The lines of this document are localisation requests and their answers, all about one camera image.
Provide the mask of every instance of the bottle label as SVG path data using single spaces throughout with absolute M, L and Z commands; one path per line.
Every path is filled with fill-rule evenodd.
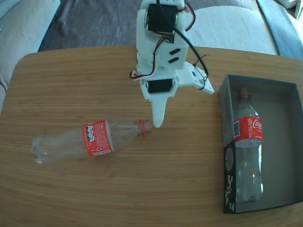
M 242 117 L 233 123 L 235 141 L 263 139 L 262 121 L 259 117 Z
M 84 145 L 89 156 L 99 156 L 113 152 L 108 139 L 105 120 L 82 126 Z

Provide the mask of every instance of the wooden table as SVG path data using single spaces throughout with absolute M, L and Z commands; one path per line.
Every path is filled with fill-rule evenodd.
M 203 48 L 217 92 L 227 74 L 298 84 L 303 62 Z M 192 53 L 189 61 L 196 59 Z M 161 128 L 98 158 L 39 166 L 31 140 L 100 120 L 152 119 L 138 82 L 133 46 L 31 54 L 16 67 L 0 117 L 0 226 L 301 226 L 303 203 L 223 214 L 219 95 L 180 88 Z

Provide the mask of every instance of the clear plastic bottle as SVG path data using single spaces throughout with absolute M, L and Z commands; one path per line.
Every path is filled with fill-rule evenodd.
M 33 140 L 32 153 L 39 164 L 73 157 L 112 153 L 138 136 L 151 132 L 149 121 L 102 120 Z
M 263 195 L 261 176 L 262 121 L 250 100 L 250 92 L 238 92 L 239 108 L 235 118 L 236 201 L 259 201 Z

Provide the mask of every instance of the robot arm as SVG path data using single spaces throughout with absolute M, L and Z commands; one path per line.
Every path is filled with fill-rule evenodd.
M 165 15 L 185 37 L 193 22 L 186 25 L 184 0 L 166 0 L 162 4 Z M 168 98 L 174 97 L 178 87 L 193 86 L 209 94 L 214 89 L 205 72 L 186 62 L 188 44 L 165 23 L 156 0 L 143 0 L 137 16 L 137 72 L 131 79 L 139 80 L 146 100 L 151 101 L 153 122 L 160 127 L 164 121 Z

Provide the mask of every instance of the plastic bottle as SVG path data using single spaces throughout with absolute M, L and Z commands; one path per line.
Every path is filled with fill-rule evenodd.
M 250 100 L 250 92 L 238 92 L 238 116 L 234 121 L 236 149 L 236 201 L 259 201 L 263 195 L 261 176 L 262 121 Z
M 101 120 L 72 128 L 57 135 L 33 140 L 32 153 L 39 164 L 73 157 L 93 157 L 112 153 L 138 136 L 151 132 L 149 121 Z

